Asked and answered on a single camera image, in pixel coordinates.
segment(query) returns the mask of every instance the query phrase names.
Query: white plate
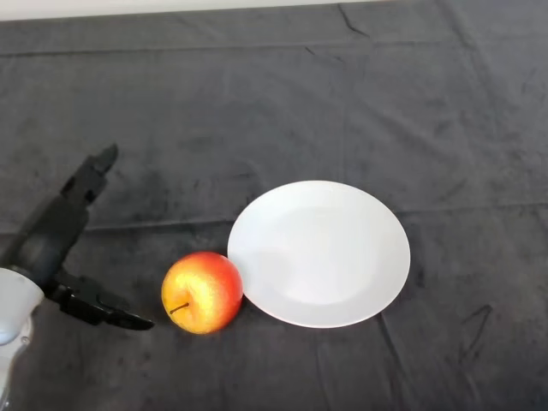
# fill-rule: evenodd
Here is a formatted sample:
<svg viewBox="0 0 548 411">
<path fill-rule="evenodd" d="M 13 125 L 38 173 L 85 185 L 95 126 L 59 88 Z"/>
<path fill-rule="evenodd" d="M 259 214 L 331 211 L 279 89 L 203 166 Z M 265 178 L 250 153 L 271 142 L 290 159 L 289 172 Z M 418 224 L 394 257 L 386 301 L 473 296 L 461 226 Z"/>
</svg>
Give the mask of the white plate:
<svg viewBox="0 0 548 411">
<path fill-rule="evenodd" d="M 336 182 L 295 182 L 241 213 L 229 259 L 261 310 L 332 328 L 386 308 L 405 284 L 411 256 L 402 225 L 371 195 Z"/>
<path fill-rule="evenodd" d="M 345 0 L 354 3 L 363 0 Z M 3 0 L 0 21 L 74 17 L 80 15 L 126 15 L 166 11 L 244 9 L 301 4 L 335 3 L 334 0 Z"/>
</svg>

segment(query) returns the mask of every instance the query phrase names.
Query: apple stem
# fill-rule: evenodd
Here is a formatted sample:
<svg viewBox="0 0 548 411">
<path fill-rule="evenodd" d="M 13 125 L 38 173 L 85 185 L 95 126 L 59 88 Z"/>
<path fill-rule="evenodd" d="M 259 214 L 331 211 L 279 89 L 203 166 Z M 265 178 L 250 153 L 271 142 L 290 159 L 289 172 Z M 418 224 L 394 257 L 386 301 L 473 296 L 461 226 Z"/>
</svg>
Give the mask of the apple stem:
<svg viewBox="0 0 548 411">
<path fill-rule="evenodd" d="M 190 303 L 187 302 L 186 304 L 183 304 L 183 305 L 180 306 L 180 307 L 174 308 L 173 310 L 170 311 L 170 314 L 174 313 L 175 311 L 180 310 L 181 308 L 188 307 L 189 305 L 190 305 Z"/>
</svg>

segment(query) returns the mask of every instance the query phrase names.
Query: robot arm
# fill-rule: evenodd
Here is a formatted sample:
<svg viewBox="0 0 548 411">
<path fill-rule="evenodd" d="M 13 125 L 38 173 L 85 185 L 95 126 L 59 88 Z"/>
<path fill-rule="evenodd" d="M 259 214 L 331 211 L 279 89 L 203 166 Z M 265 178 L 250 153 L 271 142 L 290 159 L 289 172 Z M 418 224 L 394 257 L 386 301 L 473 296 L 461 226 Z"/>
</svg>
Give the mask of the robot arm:
<svg viewBox="0 0 548 411">
<path fill-rule="evenodd" d="M 44 298 L 92 325 L 104 321 L 130 330 L 153 326 L 131 313 L 123 298 L 63 268 L 89 220 L 87 207 L 106 186 L 104 176 L 116 158 L 116 146 L 89 157 L 61 192 L 36 210 L 0 257 L 0 410 L 13 361 L 30 342 L 31 313 Z"/>
</svg>

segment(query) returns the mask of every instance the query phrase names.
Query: white wall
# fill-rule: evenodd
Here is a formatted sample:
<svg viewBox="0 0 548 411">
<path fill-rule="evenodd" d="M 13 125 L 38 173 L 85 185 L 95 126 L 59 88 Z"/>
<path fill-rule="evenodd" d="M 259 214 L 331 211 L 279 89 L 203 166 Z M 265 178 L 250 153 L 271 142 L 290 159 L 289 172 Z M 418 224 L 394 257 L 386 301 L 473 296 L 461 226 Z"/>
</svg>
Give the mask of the white wall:
<svg viewBox="0 0 548 411">
<path fill-rule="evenodd" d="M 360 1 L 363 0 L 0 0 L 0 21 Z"/>
</svg>

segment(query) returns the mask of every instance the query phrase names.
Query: apple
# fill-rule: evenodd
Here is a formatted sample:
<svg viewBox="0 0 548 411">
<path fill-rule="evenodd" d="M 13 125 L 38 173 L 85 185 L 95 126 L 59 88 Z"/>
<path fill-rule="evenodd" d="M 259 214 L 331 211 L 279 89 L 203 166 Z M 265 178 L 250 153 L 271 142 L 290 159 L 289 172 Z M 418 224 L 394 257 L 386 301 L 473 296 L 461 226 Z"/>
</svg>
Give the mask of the apple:
<svg viewBox="0 0 548 411">
<path fill-rule="evenodd" d="M 236 267 L 221 254 L 192 253 L 177 261 L 162 283 L 171 320 L 194 334 L 227 325 L 238 313 L 243 286 Z"/>
</svg>

